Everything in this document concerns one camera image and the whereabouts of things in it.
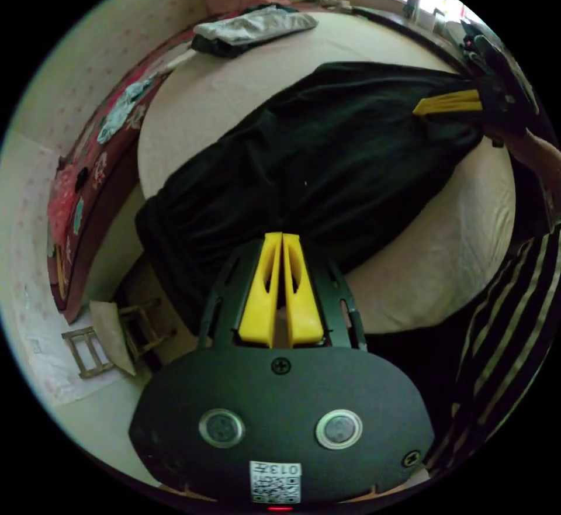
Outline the person's right hand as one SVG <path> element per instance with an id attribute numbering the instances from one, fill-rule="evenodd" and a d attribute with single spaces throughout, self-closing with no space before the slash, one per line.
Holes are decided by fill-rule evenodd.
<path id="1" fill-rule="evenodd" d="M 526 130 L 524 134 L 516 134 L 503 129 L 488 128 L 486 135 L 494 143 L 506 147 L 511 155 L 520 161 L 529 156 L 534 144 L 534 136 L 529 130 Z"/>

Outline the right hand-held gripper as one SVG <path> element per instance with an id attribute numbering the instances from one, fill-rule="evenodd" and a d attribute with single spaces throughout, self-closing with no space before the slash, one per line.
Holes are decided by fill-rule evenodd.
<path id="1" fill-rule="evenodd" d="M 507 53 L 486 36 L 466 37 L 466 59 L 480 70 L 476 89 L 446 92 L 419 101 L 415 116 L 466 113 L 488 128 L 524 134 L 539 115 L 533 88 Z"/>

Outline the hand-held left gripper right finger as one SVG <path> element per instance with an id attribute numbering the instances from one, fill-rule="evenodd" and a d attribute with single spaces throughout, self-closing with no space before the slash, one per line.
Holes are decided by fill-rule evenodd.
<path id="1" fill-rule="evenodd" d="M 315 345 L 324 336 L 300 237 L 282 235 L 285 308 L 289 345 Z"/>

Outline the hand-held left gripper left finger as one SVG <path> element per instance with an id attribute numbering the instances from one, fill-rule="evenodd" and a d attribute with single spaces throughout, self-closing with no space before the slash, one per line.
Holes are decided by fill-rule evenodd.
<path id="1" fill-rule="evenodd" d="M 274 340 L 282 233 L 267 233 L 250 285 L 238 335 L 245 344 L 271 347 Z"/>

